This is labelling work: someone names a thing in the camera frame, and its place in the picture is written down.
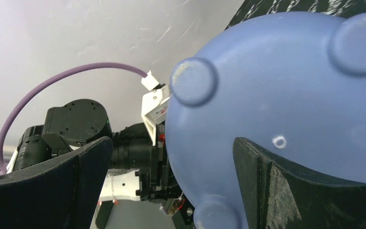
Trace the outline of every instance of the white circle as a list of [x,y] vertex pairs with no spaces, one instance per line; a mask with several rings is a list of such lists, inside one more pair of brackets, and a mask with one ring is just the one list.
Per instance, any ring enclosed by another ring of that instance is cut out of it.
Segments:
[[273,138],[273,145],[277,149],[284,149],[287,146],[287,140],[283,135],[279,135]]

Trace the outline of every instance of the round blue bump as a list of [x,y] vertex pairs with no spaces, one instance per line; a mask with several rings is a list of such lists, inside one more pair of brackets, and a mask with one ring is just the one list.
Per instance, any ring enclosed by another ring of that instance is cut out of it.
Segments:
[[187,106],[198,106],[208,102],[218,85],[214,66],[200,58],[188,58],[180,62],[171,75],[172,93]]
[[194,223],[198,229],[239,229],[241,226],[231,207],[219,202],[200,203],[194,210]]
[[351,74],[366,74],[366,13],[345,20],[332,37],[333,64]]

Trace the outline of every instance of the wire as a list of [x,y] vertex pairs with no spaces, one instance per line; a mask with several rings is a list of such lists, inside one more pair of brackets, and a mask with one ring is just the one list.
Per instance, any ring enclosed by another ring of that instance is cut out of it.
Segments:
[[13,121],[15,121],[18,114],[21,112],[21,110],[26,106],[26,104],[35,97],[38,93],[40,93],[42,90],[50,86],[51,84],[62,80],[68,76],[81,73],[84,71],[92,70],[92,69],[99,69],[99,68],[118,68],[127,70],[133,73],[137,73],[143,78],[147,76],[147,73],[144,72],[141,69],[138,69],[136,67],[123,64],[123,63],[115,63],[115,62],[100,62],[100,63],[90,63],[82,66],[78,66],[76,68],[72,68],[69,70],[66,70],[58,75],[55,75],[51,77],[50,79],[42,82],[37,87],[35,87],[33,90],[31,90],[29,93],[27,93],[26,96],[20,100],[20,102],[15,106],[15,108],[12,110],[8,118],[6,119],[5,123],[3,124],[2,129],[0,130],[0,174],[4,175],[6,174],[6,166],[3,159],[3,144],[5,142],[6,135],[8,134],[8,131],[10,129],[10,126],[12,125]]

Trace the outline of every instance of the white connector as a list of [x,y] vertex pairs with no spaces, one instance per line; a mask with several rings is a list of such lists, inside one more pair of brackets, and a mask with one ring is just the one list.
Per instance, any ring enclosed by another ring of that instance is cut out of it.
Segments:
[[149,90],[152,86],[157,83],[151,92],[145,94],[142,97],[142,109],[141,118],[145,124],[145,127],[152,140],[152,145],[156,145],[156,127],[166,119],[166,113],[168,110],[169,98],[171,96],[171,90],[169,85],[165,85],[160,89],[155,89],[159,85],[158,81],[152,76],[149,71],[148,76],[142,79],[141,83]]

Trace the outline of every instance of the marble pattern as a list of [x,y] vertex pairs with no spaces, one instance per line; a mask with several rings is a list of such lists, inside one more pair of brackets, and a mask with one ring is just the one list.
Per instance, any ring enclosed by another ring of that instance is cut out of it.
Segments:
[[247,19],[285,11],[320,12],[344,18],[366,12],[364,0],[245,0],[227,29]]

